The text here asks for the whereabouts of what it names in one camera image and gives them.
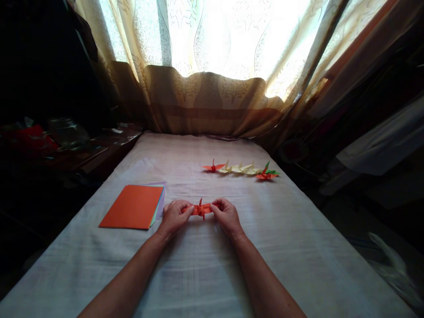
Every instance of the hand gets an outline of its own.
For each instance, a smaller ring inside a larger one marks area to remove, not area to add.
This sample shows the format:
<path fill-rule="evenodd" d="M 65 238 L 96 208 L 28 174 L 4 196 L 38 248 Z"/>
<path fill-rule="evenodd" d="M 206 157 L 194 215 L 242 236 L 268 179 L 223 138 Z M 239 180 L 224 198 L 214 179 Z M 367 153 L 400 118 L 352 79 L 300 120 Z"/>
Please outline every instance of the hand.
<path fill-rule="evenodd" d="M 193 214 L 194 205 L 186 200 L 174 200 L 163 208 L 163 220 L 156 233 L 169 241 Z"/>
<path fill-rule="evenodd" d="M 240 224 L 237 210 L 227 199 L 216 199 L 212 202 L 210 208 L 222 229 L 231 240 L 245 235 Z"/>

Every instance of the person's left hand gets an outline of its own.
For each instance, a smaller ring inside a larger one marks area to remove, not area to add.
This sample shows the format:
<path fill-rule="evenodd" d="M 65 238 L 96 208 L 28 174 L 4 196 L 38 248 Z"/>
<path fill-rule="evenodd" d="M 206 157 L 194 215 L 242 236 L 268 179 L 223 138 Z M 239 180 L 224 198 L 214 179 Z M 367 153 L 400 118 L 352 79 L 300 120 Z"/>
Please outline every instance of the person's left hand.
<path fill-rule="evenodd" d="M 193 214 L 194 205 L 186 200 L 174 200 L 163 208 L 163 220 L 156 233 L 169 241 Z"/>

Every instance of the sheer curtain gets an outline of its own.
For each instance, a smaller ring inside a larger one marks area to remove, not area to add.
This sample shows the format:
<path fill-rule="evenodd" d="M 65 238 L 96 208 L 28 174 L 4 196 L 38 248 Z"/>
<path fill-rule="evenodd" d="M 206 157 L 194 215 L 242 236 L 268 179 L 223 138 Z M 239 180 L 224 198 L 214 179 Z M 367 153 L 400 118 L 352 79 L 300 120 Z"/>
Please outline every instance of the sheer curtain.
<path fill-rule="evenodd" d="M 77 0 L 105 87 L 163 133 L 254 137 L 314 88 L 385 0 Z M 125 66 L 136 81 L 123 75 Z"/>

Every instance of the yellow origami crane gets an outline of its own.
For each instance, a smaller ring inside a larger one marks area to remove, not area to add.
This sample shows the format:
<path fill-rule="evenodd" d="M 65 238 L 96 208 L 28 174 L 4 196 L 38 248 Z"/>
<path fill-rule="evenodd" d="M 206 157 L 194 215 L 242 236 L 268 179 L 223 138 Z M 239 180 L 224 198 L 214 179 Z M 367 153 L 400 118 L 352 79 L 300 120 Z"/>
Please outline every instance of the yellow origami crane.
<path fill-rule="evenodd" d="M 247 165 L 242 167 L 243 162 L 241 162 L 238 166 L 231 166 L 231 171 L 240 174 L 246 174 L 247 171 L 252 167 L 252 165 Z"/>
<path fill-rule="evenodd" d="M 222 173 L 229 173 L 229 172 L 231 172 L 231 168 L 232 168 L 232 166 L 229 166 L 228 164 L 229 164 L 229 162 L 230 162 L 230 160 L 228 159 L 227 160 L 227 163 L 225 164 L 225 167 L 223 167 L 223 168 L 221 168 L 220 170 L 218 170 L 219 172 L 222 172 Z"/>
<path fill-rule="evenodd" d="M 248 171 L 246 171 L 246 174 L 250 174 L 250 175 L 255 175 L 255 174 L 259 174 L 262 172 L 262 169 L 260 168 L 255 168 L 255 161 L 253 161 L 253 163 L 251 164 L 252 167 L 250 167 L 250 169 Z"/>

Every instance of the origami crane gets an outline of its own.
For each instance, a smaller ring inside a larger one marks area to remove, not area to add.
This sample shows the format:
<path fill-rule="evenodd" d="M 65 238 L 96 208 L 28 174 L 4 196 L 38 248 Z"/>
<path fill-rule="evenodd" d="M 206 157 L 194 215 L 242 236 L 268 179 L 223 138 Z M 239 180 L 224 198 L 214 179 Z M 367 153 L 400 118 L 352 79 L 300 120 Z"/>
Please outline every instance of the origami crane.
<path fill-rule="evenodd" d="M 259 179 L 264 179 L 264 180 L 278 177 L 278 174 L 275 172 L 275 170 L 270 171 L 270 172 L 274 172 L 274 173 L 268 173 L 268 171 L 269 171 L 268 166 L 269 166 L 269 161 L 266 164 L 265 169 L 262 171 L 262 173 L 258 174 L 256 177 L 259 178 Z"/>
<path fill-rule="evenodd" d="M 202 205 L 202 199 L 203 198 L 200 199 L 199 205 L 194 206 L 194 211 L 193 211 L 192 215 L 202 216 L 203 220 L 204 220 L 204 215 L 206 213 L 211 213 L 212 211 L 211 211 L 211 208 L 210 208 L 210 206 L 211 206 L 210 203 L 206 203 L 206 204 Z"/>
<path fill-rule="evenodd" d="M 232 166 L 229 166 L 228 163 L 230 162 L 230 160 L 227 160 L 227 163 L 225 164 L 225 167 L 220 169 L 220 172 L 222 173 L 229 173 L 231 172 Z"/>
<path fill-rule="evenodd" d="M 246 171 L 246 174 L 253 175 L 253 174 L 258 174 L 258 173 L 261 173 L 261 172 L 262 172 L 262 169 L 261 168 L 255 168 L 255 161 L 253 161 L 252 167 L 248 171 Z"/>
<path fill-rule="evenodd" d="M 240 174 L 245 174 L 252 167 L 252 165 L 242 167 L 242 164 L 243 162 L 241 162 L 238 166 L 231 166 L 231 171 Z"/>
<path fill-rule="evenodd" d="M 223 164 L 223 165 L 216 165 L 215 166 L 215 159 L 213 159 L 212 166 L 202 166 L 202 168 L 205 168 L 207 170 L 211 170 L 211 171 L 215 172 L 215 171 L 221 169 L 223 166 L 225 166 L 225 165 Z"/>

